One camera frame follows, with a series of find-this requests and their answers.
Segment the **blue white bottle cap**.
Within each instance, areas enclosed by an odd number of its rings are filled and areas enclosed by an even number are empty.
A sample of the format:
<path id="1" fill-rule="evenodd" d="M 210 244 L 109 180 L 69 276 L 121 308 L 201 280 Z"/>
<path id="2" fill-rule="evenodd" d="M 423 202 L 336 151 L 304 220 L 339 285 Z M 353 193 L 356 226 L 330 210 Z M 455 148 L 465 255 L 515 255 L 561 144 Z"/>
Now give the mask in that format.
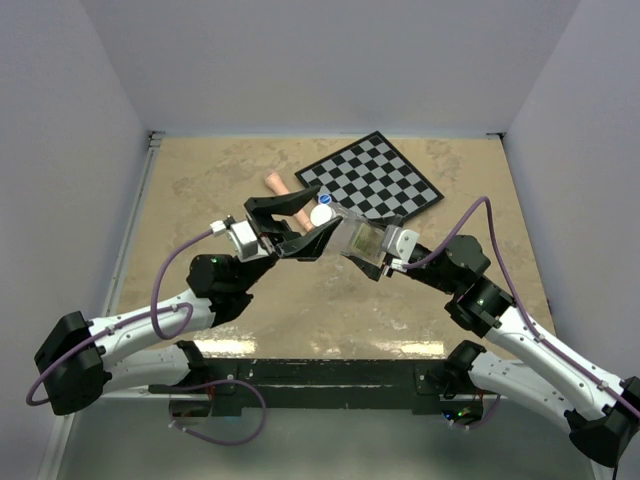
<path id="1" fill-rule="evenodd" d="M 332 196 L 331 196 L 331 195 L 329 195 L 329 194 L 322 194 L 322 195 L 320 195 L 320 196 L 318 197 L 318 203 L 319 203 L 319 204 L 325 204 L 325 205 L 328 205 L 328 204 L 331 204 L 332 202 L 333 202 L 333 198 L 332 198 Z"/>

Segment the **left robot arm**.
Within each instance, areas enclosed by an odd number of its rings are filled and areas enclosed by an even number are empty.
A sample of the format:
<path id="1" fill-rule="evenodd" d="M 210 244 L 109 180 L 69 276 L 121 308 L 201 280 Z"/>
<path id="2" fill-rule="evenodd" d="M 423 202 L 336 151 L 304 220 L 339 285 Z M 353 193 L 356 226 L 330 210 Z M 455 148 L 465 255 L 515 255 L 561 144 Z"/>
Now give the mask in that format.
<path id="1" fill-rule="evenodd" d="M 50 405 L 58 416 L 76 413 L 106 393 L 144 385 L 200 390 L 207 368 L 200 350 L 176 342 L 184 333 L 213 329 L 236 320 L 253 300 L 252 287 L 278 261 L 315 261 L 342 226 L 330 214 L 305 233 L 292 230 L 286 217 L 302 212 L 318 190 L 251 197 L 247 216 L 211 223 L 176 248 L 161 264 L 148 306 L 90 320 L 75 311 L 63 316 L 34 357 L 39 372 L 26 394 L 28 405 Z M 161 300 L 168 267 L 184 250 L 209 238 L 226 236 L 233 254 L 195 256 L 185 291 Z"/>

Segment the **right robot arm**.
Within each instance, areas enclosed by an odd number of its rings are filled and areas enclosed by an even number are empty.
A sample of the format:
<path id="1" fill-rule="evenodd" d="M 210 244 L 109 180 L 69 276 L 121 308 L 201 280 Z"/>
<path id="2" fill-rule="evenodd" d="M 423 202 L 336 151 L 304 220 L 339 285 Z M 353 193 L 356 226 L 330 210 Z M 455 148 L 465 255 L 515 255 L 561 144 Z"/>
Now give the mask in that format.
<path id="1" fill-rule="evenodd" d="M 451 295 L 445 309 L 458 326 L 515 356 L 509 363 L 474 345 L 460 348 L 445 369 L 452 390 L 477 386 L 514 400 L 558 422 L 591 461 L 618 466 L 639 431 L 638 378 L 600 368 L 542 327 L 515 287 L 486 277 L 490 261 L 475 237 L 453 230 L 429 250 L 417 232 L 387 219 L 349 215 L 346 225 L 345 257 Z"/>

